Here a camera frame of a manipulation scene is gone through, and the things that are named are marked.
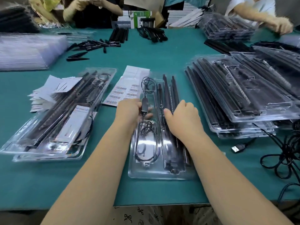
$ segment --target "hand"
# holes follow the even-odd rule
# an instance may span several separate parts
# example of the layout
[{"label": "hand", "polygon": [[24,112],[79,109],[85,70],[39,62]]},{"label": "hand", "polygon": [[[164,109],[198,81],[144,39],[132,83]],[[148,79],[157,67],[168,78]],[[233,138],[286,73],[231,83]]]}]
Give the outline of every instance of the hand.
[{"label": "hand", "polygon": [[199,138],[205,134],[198,110],[191,102],[181,100],[174,114],[168,109],[163,111],[170,131],[182,143],[186,144],[191,137]]},{"label": "hand", "polygon": [[74,0],[71,5],[78,11],[83,11],[90,4],[89,0]]},{"label": "hand", "polygon": [[103,7],[103,0],[89,0],[92,5]]},{"label": "hand", "polygon": [[294,25],[286,17],[274,17],[268,22],[269,27],[280,35],[293,32]]},{"label": "hand", "polygon": [[[138,121],[141,119],[139,115],[141,106],[140,99],[123,99],[118,103],[114,123],[125,125],[125,128],[128,128],[128,131],[132,134]],[[145,119],[152,116],[152,113],[148,113]]]}]

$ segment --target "barcode label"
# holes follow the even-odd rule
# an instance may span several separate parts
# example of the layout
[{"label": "barcode label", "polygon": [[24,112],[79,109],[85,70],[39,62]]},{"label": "barcode label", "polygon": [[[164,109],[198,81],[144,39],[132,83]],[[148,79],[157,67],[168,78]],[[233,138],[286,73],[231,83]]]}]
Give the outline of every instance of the barcode label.
[{"label": "barcode label", "polygon": [[113,93],[115,93],[115,94],[124,94],[124,92],[123,91],[113,91]]},{"label": "barcode label", "polygon": [[131,93],[127,93],[126,95],[127,95],[127,96],[134,96],[134,97],[137,96],[136,94],[131,94]]},{"label": "barcode label", "polygon": [[116,102],[116,101],[110,101],[110,100],[106,100],[105,101],[106,103],[109,103],[109,104],[117,104],[118,102]]},{"label": "barcode label", "polygon": [[121,97],[115,96],[115,95],[110,95],[110,98],[113,98],[113,99],[120,99]]},{"label": "barcode label", "polygon": [[125,87],[117,87],[117,89],[126,90],[127,88],[125,88]]}]

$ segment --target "white shirt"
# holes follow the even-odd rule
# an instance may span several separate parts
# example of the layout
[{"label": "white shirt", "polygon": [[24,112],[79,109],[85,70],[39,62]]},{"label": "white shirt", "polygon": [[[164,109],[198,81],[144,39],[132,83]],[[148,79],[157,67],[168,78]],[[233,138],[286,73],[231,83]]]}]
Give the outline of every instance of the white shirt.
[{"label": "white shirt", "polygon": [[[233,10],[233,8],[236,7],[238,4],[244,2],[247,3],[247,5],[251,6],[252,8],[257,9],[259,12],[267,12],[268,14],[275,16],[275,0],[259,0],[258,2],[254,2],[254,0],[231,0],[227,7],[225,16],[229,15],[229,13]],[[246,19],[243,20],[251,24],[252,26],[257,25],[257,22],[246,20]]]}]

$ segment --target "green work table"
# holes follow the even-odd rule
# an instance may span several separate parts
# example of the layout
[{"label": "green work table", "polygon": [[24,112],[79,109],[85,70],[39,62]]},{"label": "green work table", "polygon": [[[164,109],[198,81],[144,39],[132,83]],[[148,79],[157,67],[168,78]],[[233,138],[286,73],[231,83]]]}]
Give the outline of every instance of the green work table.
[{"label": "green work table", "polygon": [[[108,39],[111,32],[109,29],[98,30],[95,39]],[[116,68],[118,72],[108,88],[110,91],[127,65],[148,68],[153,72],[175,76],[180,99],[192,102],[199,109],[205,131],[220,150],[226,153],[227,158],[269,200],[277,199],[283,186],[294,182],[295,178],[282,180],[275,176],[273,170],[264,169],[259,161],[265,154],[280,152],[278,146],[270,138],[264,137],[257,139],[243,153],[233,154],[230,149],[232,146],[248,140],[219,140],[210,132],[197,97],[184,74],[186,63],[195,55],[218,54],[218,52],[203,44],[205,37],[200,30],[171,29],[165,30],[165,34],[169,38],[168,41],[152,44],[151,41],[140,37],[136,30],[130,30],[128,41],[122,44],[121,48],[107,48],[107,54],[104,54],[102,49],[91,51],[85,55],[90,60],[67,62],[65,58],[74,54],[70,51],[46,71],[0,72],[0,146],[32,117],[33,114],[29,113],[31,103],[27,95],[41,87],[50,74],[56,77],[69,77],[77,76],[86,67]],[[265,40],[270,36],[270,33],[261,33],[260,38]],[[100,108],[88,146],[80,161],[13,163],[12,155],[0,155],[0,210],[49,209],[110,127],[115,111],[114,107]],[[288,191],[284,198],[297,199],[297,191]],[[127,159],[115,206],[191,203],[208,203],[199,179],[192,181],[131,179],[128,177]]]}]

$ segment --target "barcode sticker sheet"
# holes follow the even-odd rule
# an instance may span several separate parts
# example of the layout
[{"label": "barcode sticker sheet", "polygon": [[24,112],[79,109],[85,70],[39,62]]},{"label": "barcode sticker sheet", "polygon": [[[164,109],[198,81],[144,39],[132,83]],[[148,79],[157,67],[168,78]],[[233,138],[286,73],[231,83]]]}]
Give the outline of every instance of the barcode sticker sheet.
[{"label": "barcode sticker sheet", "polygon": [[125,98],[138,98],[142,90],[141,80],[143,77],[148,76],[149,73],[149,69],[127,66],[123,75],[104,100],[103,104],[117,106],[118,103]]}]

